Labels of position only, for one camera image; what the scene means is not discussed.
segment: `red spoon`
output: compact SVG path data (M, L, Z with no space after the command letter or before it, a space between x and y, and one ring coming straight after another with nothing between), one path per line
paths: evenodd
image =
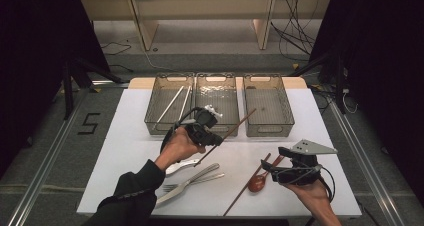
M283 158L284 156L278 155L278 157L272 163L272 166L277 166L281 162L281 160L283 160ZM266 176L268 176L268 173L268 171L265 171L262 174L255 175L250 178L249 183L247 185L247 188L250 190L250 192L256 193L261 191L265 187Z

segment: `gray floor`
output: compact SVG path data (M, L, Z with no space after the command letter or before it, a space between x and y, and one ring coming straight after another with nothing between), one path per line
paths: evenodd
M285 21L276 21L284 27ZM307 55L300 54L296 48L285 42L271 30L266 50L259 50L252 24L248 20L215 21L163 21L147 55L141 51L132 22L95 22L99 42L106 46L110 42L128 44L130 49L117 55L109 55L128 48L122 45L109 45L104 48L111 70L124 79L153 76L163 68L179 71L211 72L278 72L287 75L293 72L293 64L304 65ZM320 26L314 20L306 28L315 37ZM318 84L316 79L319 67L308 72L304 78L309 84ZM91 74L93 80L102 79ZM75 96L81 102L69 134L63 140L54 164L48 170L42 188L34 204L30 205L25 225L79 225L87 218L76 214L76 208L84 192L101 150L116 106L125 87L98 85L97 91L86 95L75 86ZM343 219L344 225L375 225L372 217L380 225L393 225L387 210L370 183L366 170L361 167L352 150L351 142L341 127L349 123L358 138L360 147L366 152L375 170L378 181L387 190L389 199L404 225L422 225L423 208L403 179L389 155L381 151L375 130L370 126L360 108L355 113L346 113L343 122L337 117L337 109L322 94L315 94L317 106L321 109L323 120L334 146L339 150L339 159L358 202L369 211L357 219ZM355 105L346 98L348 105ZM0 225L6 225L18 206L28 186L33 181L50 148L57 142L56 135L63 125L65 114L64 95L58 92L52 101L49 112L40 123L33 136L33 146L24 148L16 157L7 173L0 180ZM95 113L90 120L98 124L94 134L81 135L92 128L83 126L87 114ZM289 219L290 225L304 225L308 218Z

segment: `plastic container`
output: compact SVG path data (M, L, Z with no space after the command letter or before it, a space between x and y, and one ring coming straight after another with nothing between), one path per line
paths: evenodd
M246 74L243 77L243 99L248 137L288 137L294 125L290 103L278 74Z
M225 136L239 121L236 78L233 73L198 73L193 106L212 105L216 112L223 114L211 132ZM229 136L237 136L238 128Z
M144 122L151 135L165 135L190 110L193 73L159 73L152 89Z

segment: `black sleeve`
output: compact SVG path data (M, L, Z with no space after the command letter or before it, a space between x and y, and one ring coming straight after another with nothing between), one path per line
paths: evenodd
M137 174L121 175L114 196L105 199L83 225L146 225L156 205L155 190L164 179L165 172L151 160Z

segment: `human hand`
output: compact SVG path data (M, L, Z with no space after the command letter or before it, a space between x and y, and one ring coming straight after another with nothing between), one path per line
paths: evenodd
M178 127L156 159L156 165L165 171L170 165L187 159L195 153L205 153L204 146L199 146L188 137L184 127Z
M312 184L302 186L294 184L283 184L283 186L297 195L299 200L311 211L312 216L321 225L341 225L331 208L327 190L320 180L315 180Z

